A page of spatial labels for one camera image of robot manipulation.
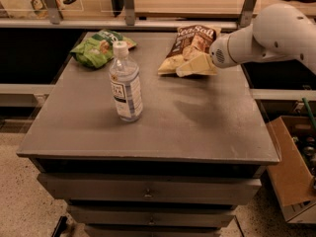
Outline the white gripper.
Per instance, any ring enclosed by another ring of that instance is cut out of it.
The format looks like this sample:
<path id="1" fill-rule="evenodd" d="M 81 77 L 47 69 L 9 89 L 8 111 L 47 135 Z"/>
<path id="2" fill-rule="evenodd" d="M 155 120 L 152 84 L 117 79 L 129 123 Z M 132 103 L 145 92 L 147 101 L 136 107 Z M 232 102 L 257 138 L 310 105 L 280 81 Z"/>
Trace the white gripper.
<path id="1" fill-rule="evenodd" d="M 236 65 L 229 51 L 230 35 L 217 38 L 209 48 L 208 54 L 201 54 L 176 69 L 179 77 L 190 75 L 216 75 L 217 68 L 228 68 Z"/>

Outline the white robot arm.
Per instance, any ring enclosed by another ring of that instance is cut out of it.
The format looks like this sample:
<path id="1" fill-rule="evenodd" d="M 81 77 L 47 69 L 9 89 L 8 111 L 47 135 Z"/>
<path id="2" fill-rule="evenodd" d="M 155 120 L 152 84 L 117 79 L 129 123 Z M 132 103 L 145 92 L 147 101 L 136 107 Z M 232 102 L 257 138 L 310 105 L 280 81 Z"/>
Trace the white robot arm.
<path id="1" fill-rule="evenodd" d="M 297 60 L 316 74 L 316 26 L 298 9 L 273 4 L 253 23 L 217 38 L 209 55 L 200 55 L 176 69 L 179 77 L 208 74 L 211 67 L 228 68 L 248 62 Z"/>

